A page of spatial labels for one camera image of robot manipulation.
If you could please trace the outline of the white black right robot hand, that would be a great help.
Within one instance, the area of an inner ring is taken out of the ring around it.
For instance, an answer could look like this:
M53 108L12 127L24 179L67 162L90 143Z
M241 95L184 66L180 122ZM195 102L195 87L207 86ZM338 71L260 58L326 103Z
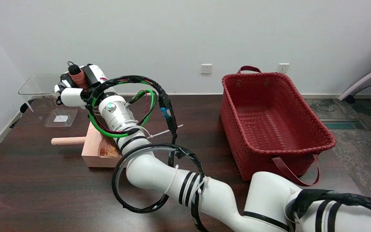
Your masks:
M83 108L95 88L105 81L107 79L99 66L94 64L78 66L68 62L68 71L60 75L60 82L53 88L56 103Z

